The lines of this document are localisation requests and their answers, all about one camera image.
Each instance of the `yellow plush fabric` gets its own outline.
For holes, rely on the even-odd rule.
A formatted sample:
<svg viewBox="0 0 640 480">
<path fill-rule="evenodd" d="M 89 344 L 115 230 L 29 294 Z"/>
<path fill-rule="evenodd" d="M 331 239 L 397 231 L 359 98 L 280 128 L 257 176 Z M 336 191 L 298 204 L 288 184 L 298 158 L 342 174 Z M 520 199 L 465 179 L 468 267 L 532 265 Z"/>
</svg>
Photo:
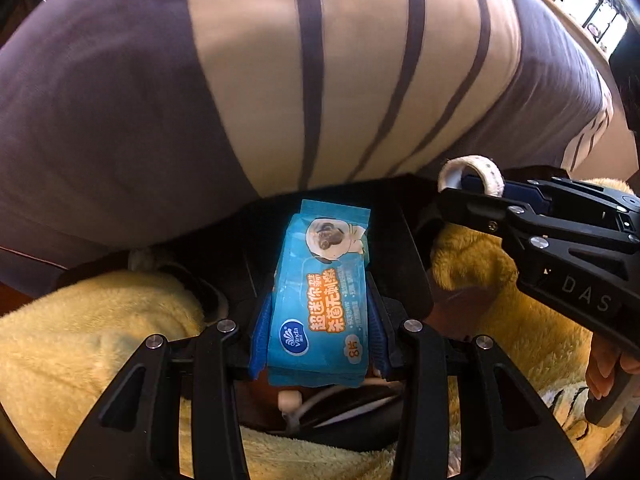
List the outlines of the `yellow plush fabric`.
<svg viewBox="0 0 640 480">
<path fill-rule="evenodd" d="M 448 226 L 434 247 L 433 273 L 448 290 L 479 285 L 494 291 L 497 299 L 479 332 L 500 344 L 549 404 L 556 400 L 556 417 L 591 468 L 618 425 L 587 428 L 580 410 L 590 334 L 521 294 L 513 262 L 489 235 Z M 89 409 L 147 335 L 163 333 L 173 340 L 203 327 L 195 298 L 170 276 L 123 271 L 85 280 L 0 318 L 0 402 L 53 473 Z M 450 473 L 455 473 L 460 434 L 452 398 Z M 242 440 L 251 477 L 259 480 L 383 480 L 394 458 L 393 449 L 356 453 L 247 429 Z M 180 468 L 193 475 L 186 401 L 180 412 Z"/>
</svg>

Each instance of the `striped bedding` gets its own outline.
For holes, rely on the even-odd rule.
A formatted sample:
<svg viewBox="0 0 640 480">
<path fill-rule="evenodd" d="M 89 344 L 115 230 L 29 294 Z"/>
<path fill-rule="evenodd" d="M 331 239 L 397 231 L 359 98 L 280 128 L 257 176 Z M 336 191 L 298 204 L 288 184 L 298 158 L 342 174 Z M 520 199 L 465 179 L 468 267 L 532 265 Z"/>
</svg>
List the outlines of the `striped bedding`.
<svg viewBox="0 0 640 480">
<path fill-rule="evenodd" d="M 47 0 L 0 50 L 0 281 L 471 153 L 570 170 L 611 115 L 539 0 Z"/>
</svg>

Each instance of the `wooden floor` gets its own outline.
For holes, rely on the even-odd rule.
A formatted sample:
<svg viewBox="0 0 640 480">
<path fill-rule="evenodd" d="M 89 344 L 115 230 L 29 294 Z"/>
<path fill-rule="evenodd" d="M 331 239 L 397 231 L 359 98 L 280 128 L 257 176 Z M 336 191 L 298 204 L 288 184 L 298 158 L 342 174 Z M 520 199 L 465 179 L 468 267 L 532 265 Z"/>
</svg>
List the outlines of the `wooden floor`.
<svg viewBox="0 0 640 480">
<path fill-rule="evenodd" d="M 0 316 L 29 303 L 31 298 L 0 283 Z"/>
</svg>

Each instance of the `black robotic device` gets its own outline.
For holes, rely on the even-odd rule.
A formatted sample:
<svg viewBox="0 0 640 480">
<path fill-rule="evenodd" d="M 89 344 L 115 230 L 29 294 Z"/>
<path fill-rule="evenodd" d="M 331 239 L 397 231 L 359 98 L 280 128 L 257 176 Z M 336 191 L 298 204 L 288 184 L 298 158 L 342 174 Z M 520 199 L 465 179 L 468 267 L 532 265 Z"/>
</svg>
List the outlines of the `black robotic device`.
<svg viewBox="0 0 640 480">
<path fill-rule="evenodd" d="M 508 182 L 502 198 L 482 194 L 476 177 L 466 177 L 463 188 L 438 195 L 444 221 L 501 237 L 520 271 L 520 290 L 640 358 L 640 285 L 635 279 L 640 276 L 635 231 L 640 226 L 639 199 L 568 179 Z M 305 193 L 372 211 L 369 327 L 370 334 L 382 334 L 384 355 L 380 348 L 371 353 L 380 360 L 383 377 L 405 382 L 401 420 L 396 408 L 394 480 L 447 477 L 448 376 L 458 381 L 461 480 L 585 478 L 578 455 L 551 411 L 491 338 L 447 340 L 417 320 L 430 310 L 430 289 L 394 195 L 388 182 Z M 233 382 L 255 376 L 252 355 L 260 345 L 259 327 L 269 320 L 266 306 L 280 241 L 299 205 L 299 196 L 259 203 L 210 232 L 210 242 L 221 256 L 200 264 L 210 269 L 216 286 L 228 295 L 228 319 L 195 338 L 168 342 L 152 335 L 143 342 L 79 428 L 57 478 L 184 478 L 178 472 L 177 425 L 180 392 L 187 380 L 196 479 L 249 478 Z M 617 389 L 624 390 L 628 379 L 617 377 Z M 590 420 L 602 423 L 619 408 L 624 395 L 613 392 L 603 401 L 590 400 Z M 379 416 L 389 414 L 367 413 L 335 429 L 342 434 L 375 434 Z M 325 437 L 303 438 L 326 442 Z M 16 467 L 28 467 L 30 476 L 11 478 L 50 478 L 42 470 L 38 475 L 39 464 L 15 439 L 8 443 L 5 436 L 1 445 L 13 450 Z M 638 451 L 640 416 L 590 478 L 635 478 L 629 460 Z M 4 461 L 2 466 L 11 464 Z"/>
</svg>

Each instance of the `blue package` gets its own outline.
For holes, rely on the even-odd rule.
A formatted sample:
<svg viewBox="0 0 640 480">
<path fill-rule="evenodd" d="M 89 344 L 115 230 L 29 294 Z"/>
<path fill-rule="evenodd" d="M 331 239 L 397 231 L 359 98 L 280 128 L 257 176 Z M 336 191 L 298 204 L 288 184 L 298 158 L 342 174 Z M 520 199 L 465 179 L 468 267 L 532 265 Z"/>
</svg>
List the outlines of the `blue package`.
<svg viewBox="0 0 640 480">
<path fill-rule="evenodd" d="M 368 209 L 312 200 L 293 215 L 276 269 L 270 384 L 358 386 L 364 379 L 368 224 Z"/>
</svg>

